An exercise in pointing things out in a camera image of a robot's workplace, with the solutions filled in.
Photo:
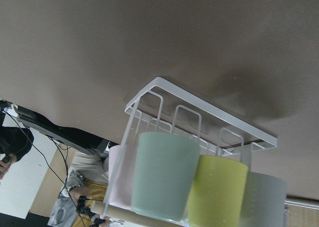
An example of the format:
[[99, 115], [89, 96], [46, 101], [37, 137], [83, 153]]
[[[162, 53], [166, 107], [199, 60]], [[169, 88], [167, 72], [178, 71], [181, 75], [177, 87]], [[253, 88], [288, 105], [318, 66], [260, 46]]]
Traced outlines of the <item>grey plastic cup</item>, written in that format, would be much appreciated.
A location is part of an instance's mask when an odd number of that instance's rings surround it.
[[249, 172], [238, 226], [284, 226], [286, 193], [287, 183], [284, 180]]

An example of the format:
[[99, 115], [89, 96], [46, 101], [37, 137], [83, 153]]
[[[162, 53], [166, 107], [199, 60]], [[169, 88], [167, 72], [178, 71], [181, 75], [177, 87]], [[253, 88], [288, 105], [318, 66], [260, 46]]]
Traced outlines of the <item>pink plastic cup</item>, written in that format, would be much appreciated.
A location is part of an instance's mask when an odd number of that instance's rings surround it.
[[127, 145], [121, 159], [117, 177], [109, 198], [109, 204], [125, 210], [132, 210], [132, 192], [136, 164], [137, 146]]

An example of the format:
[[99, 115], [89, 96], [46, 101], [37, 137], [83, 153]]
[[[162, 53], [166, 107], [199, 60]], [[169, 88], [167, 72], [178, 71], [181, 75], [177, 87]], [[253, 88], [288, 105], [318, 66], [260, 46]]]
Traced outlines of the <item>green plastic cup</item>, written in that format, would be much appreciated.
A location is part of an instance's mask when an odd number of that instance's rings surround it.
[[154, 219], [182, 220], [199, 156], [199, 145], [185, 137], [163, 132], [140, 134], [132, 210]]

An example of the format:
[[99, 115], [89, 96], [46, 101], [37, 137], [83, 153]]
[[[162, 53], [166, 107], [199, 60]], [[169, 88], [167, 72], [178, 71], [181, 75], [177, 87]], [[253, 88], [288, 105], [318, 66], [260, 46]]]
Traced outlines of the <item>yellow plastic cup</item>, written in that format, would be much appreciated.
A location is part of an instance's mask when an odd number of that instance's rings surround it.
[[237, 227], [248, 173], [247, 165], [201, 155], [187, 203], [191, 227]]

